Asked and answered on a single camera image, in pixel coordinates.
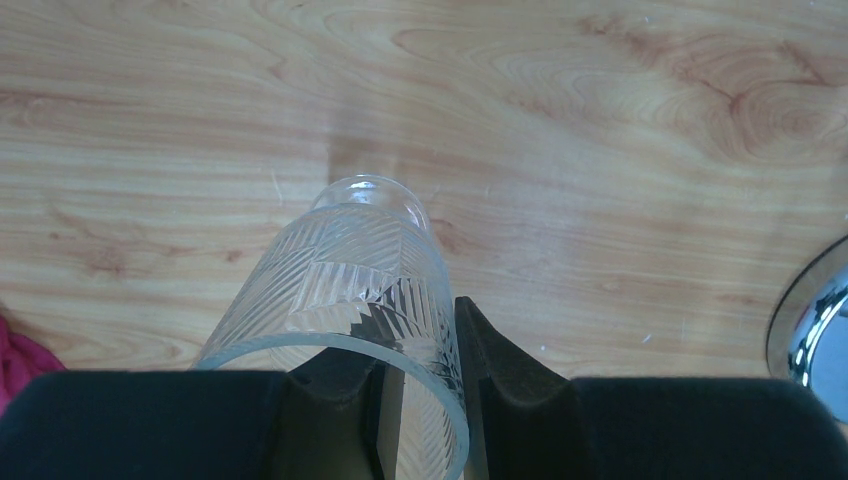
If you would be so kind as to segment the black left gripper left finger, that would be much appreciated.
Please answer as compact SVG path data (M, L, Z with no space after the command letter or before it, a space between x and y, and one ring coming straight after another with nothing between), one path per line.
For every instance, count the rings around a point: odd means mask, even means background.
M384 479L386 367L327 348L289 372L65 371L1 418L5 479Z

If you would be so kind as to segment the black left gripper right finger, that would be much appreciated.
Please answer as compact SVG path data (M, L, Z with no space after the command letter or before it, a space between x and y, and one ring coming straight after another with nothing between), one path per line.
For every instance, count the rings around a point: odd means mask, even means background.
M565 378L455 301L469 479L843 479L806 389L764 378Z

